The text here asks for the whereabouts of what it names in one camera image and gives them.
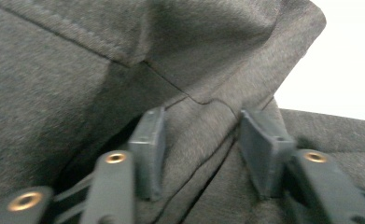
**dark gap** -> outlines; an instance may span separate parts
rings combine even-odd
[[[53,207],[51,208],[52,212],[54,214],[59,215],[60,213],[65,212],[66,210],[72,208],[73,206],[75,206],[79,203],[83,203],[87,198],[87,195],[89,193],[89,188],[90,188],[90,186],[87,186],[86,188],[67,197],[66,199],[59,201],[59,202],[55,202]]]
[[[365,224],[365,217],[353,216],[351,217],[351,221],[357,224]]]
[[[116,218],[111,215],[106,215],[104,217],[101,217],[101,219],[98,221],[98,224],[116,224]]]
[[[313,141],[309,140],[304,136],[298,136],[296,138],[296,141],[297,141],[297,148],[318,149],[318,147]]]
[[[19,205],[25,205],[25,204],[28,204],[31,202],[31,200],[33,199],[34,197],[33,196],[28,196],[28,197],[25,197],[23,199],[21,199],[19,201]]]
[[[283,137],[280,137],[280,136],[276,136],[275,139],[277,141],[280,141],[280,142],[285,141],[285,139]]]
[[[78,224],[79,221],[80,221],[81,215],[82,215],[81,213],[80,214],[76,214],[76,215],[70,217],[65,222],[63,222],[63,224]]]
[[[108,151],[116,150],[120,148],[123,144],[127,143],[135,129],[135,126],[141,119],[141,116],[142,115],[132,119],[126,126],[124,126],[124,128],[119,133],[111,137],[90,160],[85,161],[84,166],[79,167],[78,169],[75,169],[73,171],[69,171],[64,175],[61,175],[54,186],[55,191],[57,193],[60,193],[72,188],[78,181],[80,181],[86,175],[89,175],[93,171],[98,157]]]
[[[228,135],[225,136],[225,138],[222,140],[222,142],[219,143],[218,148],[214,151],[213,154],[211,154],[205,161],[203,161],[198,167],[197,169],[193,172],[193,174],[190,175],[190,177],[187,179],[187,181],[182,185],[182,187],[176,191],[176,193],[173,194],[173,196],[171,196],[167,202],[165,203],[164,207],[161,209],[160,213],[157,215],[157,217],[155,218],[155,220],[153,221],[153,223],[156,223],[159,221],[159,219],[161,218],[162,214],[164,213],[166,207],[168,206],[168,204],[173,200],[173,198],[179,193],[180,190],[182,190],[189,182],[190,180],[194,177],[194,175],[196,174],[196,172],[204,165],[206,164],[209,160],[212,159],[212,157],[219,151],[219,149],[221,148],[221,146],[223,144],[225,144],[225,142],[229,139],[229,137],[231,136],[231,134],[233,134],[233,131],[231,131]]]
[[[194,205],[199,202],[200,198],[202,197],[205,190],[208,188],[208,186],[211,184],[212,180],[215,178],[215,176],[218,174],[220,168],[223,166],[223,163],[225,162],[226,158],[228,158],[230,152],[232,151],[232,148],[234,147],[234,142],[232,143],[231,147],[229,148],[229,151],[226,153],[225,157],[223,158],[222,162],[220,163],[219,167],[215,170],[215,172],[211,175],[211,177],[207,180],[204,187],[200,190],[200,192],[196,195],[194,200],[191,202],[189,209],[186,211],[184,216],[181,218],[181,220],[178,223],[183,223],[185,219],[188,217],[191,209],[193,209]]]
[[[283,178],[283,189],[287,189],[290,196],[297,202],[305,207],[309,207],[308,202],[305,200],[302,187],[299,185],[298,180],[289,169],[285,169]]]

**metal grommet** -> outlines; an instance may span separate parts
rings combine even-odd
[[[105,161],[107,163],[118,163],[126,160],[126,155],[122,153],[114,153],[106,157]]]
[[[11,201],[7,209],[12,212],[25,210],[34,207],[40,200],[42,200],[42,193],[27,192]]]
[[[327,158],[323,156],[322,154],[316,153],[316,152],[307,152],[304,157],[309,161],[314,162],[326,162]]]

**white background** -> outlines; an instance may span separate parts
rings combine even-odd
[[[365,119],[365,0],[312,0],[327,26],[275,95],[281,108]]]

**gray fabric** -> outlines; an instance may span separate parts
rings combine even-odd
[[[325,152],[365,152],[365,120],[283,109],[288,132],[298,147]]]
[[[322,12],[308,1],[168,2],[175,5],[167,13],[170,18],[180,15],[178,10],[186,4],[192,13],[204,11],[191,16],[192,20],[200,17],[197,20],[204,20],[203,24],[197,22],[197,29],[185,36],[188,25],[184,21],[167,21],[170,34],[164,37],[165,44],[156,46],[147,60],[196,102],[219,99],[235,113],[243,103],[251,107],[267,104],[325,25]],[[219,23],[215,27],[225,37],[214,40],[209,36],[204,41],[207,35],[201,31],[211,29],[204,28],[208,17],[219,18],[214,24]],[[222,27],[228,20],[228,27]]]
[[[278,108],[278,104],[276,100],[273,98],[272,101],[269,102],[264,108],[261,110],[265,115],[269,116],[269,118],[275,120],[278,125],[285,127],[284,119],[281,115],[280,109]]]
[[[260,202],[249,172],[234,145],[184,223],[283,223],[275,200]]]
[[[217,98],[234,112],[243,101],[269,100],[325,26],[306,0],[0,0],[0,6],[112,60],[146,60],[196,102]]]
[[[187,98],[166,110],[163,195],[155,203],[138,203],[139,223],[176,223],[184,216],[230,148],[235,123],[231,110],[219,102],[198,105]]]
[[[164,195],[138,201],[138,221],[183,220],[241,105],[265,107],[324,26],[306,0],[0,0],[0,198],[77,182],[111,136],[164,104]]]
[[[350,175],[352,181],[365,189],[365,153],[351,152],[330,153],[339,164],[339,167]]]
[[[110,63],[0,10],[0,198],[83,176],[110,136],[177,94],[145,64]]]

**stitching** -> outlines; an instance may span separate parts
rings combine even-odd
[[[119,49],[119,46],[111,41],[105,40],[95,32],[88,30],[75,21],[62,17],[29,0],[11,1],[5,3],[0,1],[0,8],[11,12],[17,12],[18,16],[28,19],[29,22],[44,26],[62,38],[76,41],[78,45],[95,51],[111,60],[120,60],[126,65],[132,65],[144,59],[146,53],[129,55]]]

